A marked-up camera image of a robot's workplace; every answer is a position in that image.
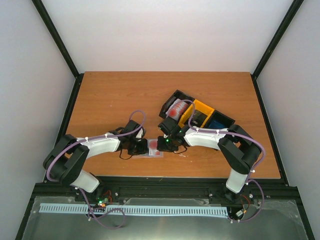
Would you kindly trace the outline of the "red white credit card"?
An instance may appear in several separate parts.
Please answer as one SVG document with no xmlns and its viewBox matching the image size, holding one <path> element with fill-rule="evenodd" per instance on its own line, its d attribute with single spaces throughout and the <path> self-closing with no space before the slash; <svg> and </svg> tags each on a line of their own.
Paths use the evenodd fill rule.
<svg viewBox="0 0 320 240">
<path fill-rule="evenodd" d="M 148 140 L 148 156 L 149 157 L 161 157 L 163 153 L 157 149 L 158 140 L 149 139 Z"/>
</svg>

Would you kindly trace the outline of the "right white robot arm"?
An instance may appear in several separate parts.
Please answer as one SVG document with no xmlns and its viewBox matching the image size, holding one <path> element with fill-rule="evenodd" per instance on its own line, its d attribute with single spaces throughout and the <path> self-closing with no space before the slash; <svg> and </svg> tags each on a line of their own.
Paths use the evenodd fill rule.
<svg viewBox="0 0 320 240">
<path fill-rule="evenodd" d="M 199 128 L 190 124 L 180 127 L 173 118 L 167 117 L 158 128 L 163 132 L 163 136 L 157 138 L 157 150 L 160 152 L 178 154 L 180 148 L 185 152 L 190 147 L 221 151 L 231 167 L 222 191 L 229 202 L 236 202 L 256 166 L 266 156 L 265 148 L 237 124 L 222 129 Z"/>
</svg>

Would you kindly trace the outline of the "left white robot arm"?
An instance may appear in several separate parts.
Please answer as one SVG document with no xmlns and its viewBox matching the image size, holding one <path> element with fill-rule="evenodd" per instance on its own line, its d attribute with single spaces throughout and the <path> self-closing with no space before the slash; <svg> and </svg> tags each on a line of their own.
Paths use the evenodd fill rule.
<svg viewBox="0 0 320 240">
<path fill-rule="evenodd" d="M 49 181 L 82 189 L 92 201 L 103 198 L 104 188 L 91 173 L 83 170 L 87 159 L 104 153 L 127 150 L 128 155 L 148 153 L 146 130 L 134 120 L 125 127 L 119 127 L 103 135 L 75 138 L 71 134 L 63 136 L 43 162 Z"/>
</svg>

